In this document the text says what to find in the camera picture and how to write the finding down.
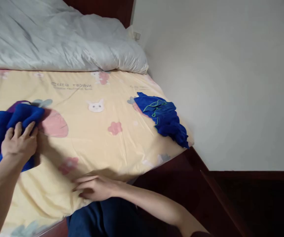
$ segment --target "finger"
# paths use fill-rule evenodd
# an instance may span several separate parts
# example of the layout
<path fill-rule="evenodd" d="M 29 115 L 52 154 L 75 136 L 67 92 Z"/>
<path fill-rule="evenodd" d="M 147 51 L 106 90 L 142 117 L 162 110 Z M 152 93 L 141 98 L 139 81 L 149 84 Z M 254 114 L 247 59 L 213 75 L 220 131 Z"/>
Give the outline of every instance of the finger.
<path fill-rule="evenodd" d="M 21 132 L 22 132 L 22 123 L 21 122 L 18 122 L 16 124 L 16 126 L 14 127 L 14 135 L 13 137 L 20 137 L 21 136 Z"/>
<path fill-rule="evenodd" d="M 5 134 L 5 139 L 10 140 L 13 137 L 13 128 L 9 128 Z"/>
<path fill-rule="evenodd" d="M 87 182 L 87 181 L 91 181 L 94 180 L 95 178 L 98 178 L 98 175 L 87 175 L 78 179 L 74 179 L 73 183 L 83 183 L 83 182 Z"/>
<path fill-rule="evenodd" d="M 77 190 L 80 190 L 80 189 L 92 188 L 92 185 L 93 185 L 92 180 L 91 180 L 91 181 L 88 181 L 88 182 L 85 182 L 85 183 L 81 183 L 80 185 L 78 185 L 77 187 L 75 187 L 75 188 L 73 189 L 73 192 L 74 192 L 74 191 L 77 191 Z"/>
<path fill-rule="evenodd" d="M 93 193 L 94 191 L 88 188 L 88 189 L 85 189 L 83 192 L 81 192 L 78 196 L 81 198 L 89 199 Z"/>
<path fill-rule="evenodd" d="M 31 131 L 32 131 L 32 129 L 33 129 L 35 123 L 36 123 L 36 122 L 31 122 L 31 123 L 27 126 L 27 128 L 24 130 L 24 132 L 23 132 L 23 134 L 22 134 L 22 136 L 23 136 L 24 138 L 28 138 L 28 137 L 30 136 L 30 133 L 31 133 Z"/>
<path fill-rule="evenodd" d="M 38 128 L 35 127 L 35 128 L 33 129 L 33 132 L 32 132 L 32 134 L 31 134 L 31 137 L 30 137 L 30 138 L 36 138 L 36 137 L 37 137 L 37 134 L 38 134 Z"/>

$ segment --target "person's left hand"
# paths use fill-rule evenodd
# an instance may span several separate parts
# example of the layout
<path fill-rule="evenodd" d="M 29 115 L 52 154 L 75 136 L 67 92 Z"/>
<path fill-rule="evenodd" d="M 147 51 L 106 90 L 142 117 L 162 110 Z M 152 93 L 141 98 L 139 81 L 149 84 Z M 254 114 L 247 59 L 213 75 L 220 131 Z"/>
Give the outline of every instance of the person's left hand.
<path fill-rule="evenodd" d="M 22 132 L 22 123 L 16 124 L 15 128 L 9 128 L 5 139 L 1 144 L 1 154 L 3 159 L 9 159 L 15 156 L 17 161 L 25 164 L 37 149 L 38 128 L 33 130 L 35 122 L 30 123 Z"/>

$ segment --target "electrical outlet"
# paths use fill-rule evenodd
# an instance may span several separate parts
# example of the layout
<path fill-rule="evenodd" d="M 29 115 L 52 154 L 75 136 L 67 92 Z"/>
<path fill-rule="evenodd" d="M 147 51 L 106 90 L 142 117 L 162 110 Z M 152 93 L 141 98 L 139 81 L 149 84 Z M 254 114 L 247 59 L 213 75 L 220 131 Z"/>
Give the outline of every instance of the electrical outlet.
<path fill-rule="evenodd" d="M 133 32 L 133 35 L 134 35 L 134 39 L 136 40 L 136 41 L 138 41 L 139 39 L 140 39 L 140 37 L 141 37 L 141 34 L 140 33 L 138 33 L 138 32 Z"/>

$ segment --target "wooden headboard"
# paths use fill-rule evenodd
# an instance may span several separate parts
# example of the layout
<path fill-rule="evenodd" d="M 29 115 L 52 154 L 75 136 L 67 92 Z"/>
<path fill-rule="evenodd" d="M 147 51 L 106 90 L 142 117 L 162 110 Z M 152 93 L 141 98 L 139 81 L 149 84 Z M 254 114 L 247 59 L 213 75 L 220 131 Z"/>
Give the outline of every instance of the wooden headboard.
<path fill-rule="evenodd" d="M 64 0 L 82 14 L 117 18 L 125 28 L 130 26 L 134 0 Z"/>

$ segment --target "person's right hand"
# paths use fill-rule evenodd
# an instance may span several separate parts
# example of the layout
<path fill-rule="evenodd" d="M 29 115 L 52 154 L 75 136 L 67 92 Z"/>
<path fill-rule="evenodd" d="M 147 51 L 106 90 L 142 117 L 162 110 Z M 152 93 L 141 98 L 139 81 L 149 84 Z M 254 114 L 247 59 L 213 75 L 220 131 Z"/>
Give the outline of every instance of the person's right hand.
<path fill-rule="evenodd" d="M 83 190 L 79 196 L 92 201 L 103 201 L 114 197 L 116 190 L 123 184 L 120 181 L 114 181 L 99 175 L 84 176 L 73 182 L 78 184 L 73 191 Z"/>

